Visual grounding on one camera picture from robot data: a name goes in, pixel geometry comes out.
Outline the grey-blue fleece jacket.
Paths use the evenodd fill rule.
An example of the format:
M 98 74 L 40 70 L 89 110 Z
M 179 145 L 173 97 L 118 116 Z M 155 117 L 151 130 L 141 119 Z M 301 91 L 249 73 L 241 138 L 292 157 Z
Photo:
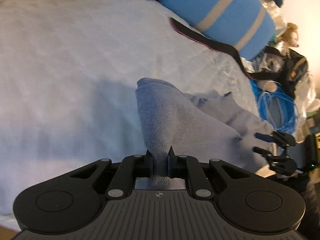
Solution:
M 180 189 L 183 183 L 167 177 L 169 149 L 206 163 L 212 158 L 262 177 L 271 175 L 266 160 L 252 151 L 272 144 L 255 133 L 271 134 L 265 120 L 240 107 L 231 93 L 211 98 L 184 94 L 167 81 L 142 78 L 137 82 L 138 114 L 146 148 L 153 156 L 153 176 L 138 183 L 142 189 Z

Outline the black bag with clutter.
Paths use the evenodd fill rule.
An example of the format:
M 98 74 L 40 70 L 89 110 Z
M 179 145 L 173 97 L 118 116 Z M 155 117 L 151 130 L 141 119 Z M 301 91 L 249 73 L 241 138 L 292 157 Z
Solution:
M 282 54 L 278 49 L 266 46 L 245 70 L 261 90 L 274 93 L 280 88 L 294 99 L 296 86 L 308 72 L 308 66 L 306 57 L 292 49 Z

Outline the right blue striped pillow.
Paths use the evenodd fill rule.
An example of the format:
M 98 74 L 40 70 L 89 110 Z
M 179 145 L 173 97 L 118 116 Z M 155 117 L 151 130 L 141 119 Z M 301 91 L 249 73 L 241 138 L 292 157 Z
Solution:
M 251 60 L 276 29 L 260 0 L 159 0 L 204 36 L 233 46 Z

